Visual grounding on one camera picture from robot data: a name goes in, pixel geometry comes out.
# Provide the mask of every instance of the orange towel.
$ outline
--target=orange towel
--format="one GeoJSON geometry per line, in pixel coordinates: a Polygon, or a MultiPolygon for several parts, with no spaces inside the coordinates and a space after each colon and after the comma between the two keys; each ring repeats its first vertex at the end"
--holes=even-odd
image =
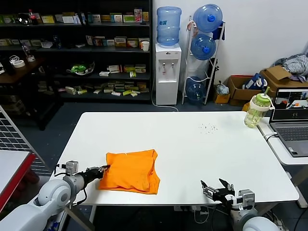
{"type": "Polygon", "coordinates": [[[156,158],[154,149],[127,154],[107,153],[110,168],[105,172],[99,189],[157,194],[160,179],[154,169],[156,158]]]}

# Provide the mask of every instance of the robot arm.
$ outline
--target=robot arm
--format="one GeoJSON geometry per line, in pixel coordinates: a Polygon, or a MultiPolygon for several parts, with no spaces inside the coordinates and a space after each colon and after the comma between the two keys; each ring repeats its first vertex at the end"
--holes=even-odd
{"type": "Polygon", "coordinates": [[[233,184],[219,179],[224,188],[214,189],[201,181],[203,194],[213,201],[220,201],[228,209],[234,231],[279,231],[270,220],[257,216],[255,209],[255,193],[249,189],[240,190],[235,196],[233,184]]]}
{"type": "MultiPolygon", "coordinates": [[[[69,161],[66,166],[76,164],[69,161]]],[[[42,186],[37,196],[28,204],[14,209],[0,222],[0,230],[42,231],[48,219],[72,205],[77,194],[95,179],[102,179],[109,166],[87,168],[75,173],[67,167],[62,180],[50,180],[42,186]]]]}

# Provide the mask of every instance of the grid panel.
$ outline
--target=grid panel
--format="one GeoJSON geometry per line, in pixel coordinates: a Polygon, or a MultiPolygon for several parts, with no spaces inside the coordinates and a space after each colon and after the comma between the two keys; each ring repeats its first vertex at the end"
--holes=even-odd
{"type": "Polygon", "coordinates": [[[31,169],[39,176],[50,176],[44,160],[38,155],[34,148],[23,136],[21,131],[13,123],[4,109],[0,106],[0,150],[26,151],[35,154],[36,158],[32,162],[31,169]]]}

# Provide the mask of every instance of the laptop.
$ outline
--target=laptop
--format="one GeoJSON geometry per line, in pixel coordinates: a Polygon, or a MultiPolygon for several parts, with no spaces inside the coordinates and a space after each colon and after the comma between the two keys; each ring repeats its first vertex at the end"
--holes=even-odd
{"type": "Polygon", "coordinates": [[[308,88],[278,88],[269,124],[293,157],[308,156],[308,88]]]}

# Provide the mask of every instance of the white table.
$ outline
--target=white table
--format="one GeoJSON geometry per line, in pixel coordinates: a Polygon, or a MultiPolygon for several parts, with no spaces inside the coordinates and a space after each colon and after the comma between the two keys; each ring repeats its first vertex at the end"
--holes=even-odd
{"type": "Polygon", "coordinates": [[[0,150],[0,211],[29,167],[29,155],[29,152],[0,150]]]}
{"type": "MultiPolygon", "coordinates": [[[[259,130],[245,112],[84,113],[59,163],[75,160],[79,170],[106,164],[107,152],[155,149],[160,178],[157,195],[100,191],[90,183],[85,205],[208,205],[200,180],[221,188],[251,189],[256,202],[296,201],[298,193],[259,130]]],[[[76,201],[84,198],[79,193],[76,201]]]]}
{"type": "MultiPolygon", "coordinates": [[[[273,133],[273,129],[269,125],[269,117],[263,118],[258,127],[263,135],[273,133]]],[[[308,157],[293,157],[286,149],[285,145],[282,143],[280,138],[271,137],[268,140],[268,144],[275,153],[277,159],[280,161],[282,165],[286,166],[304,166],[295,176],[291,178],[291,181],[296,186],[296,189],[300,195],[298,200],[299,205],[302,208],[307,208],[307,202],[305,201],[302,193],[298,189],[298,185],[301,184],[305,179],[308,178],[308,157]]]]}

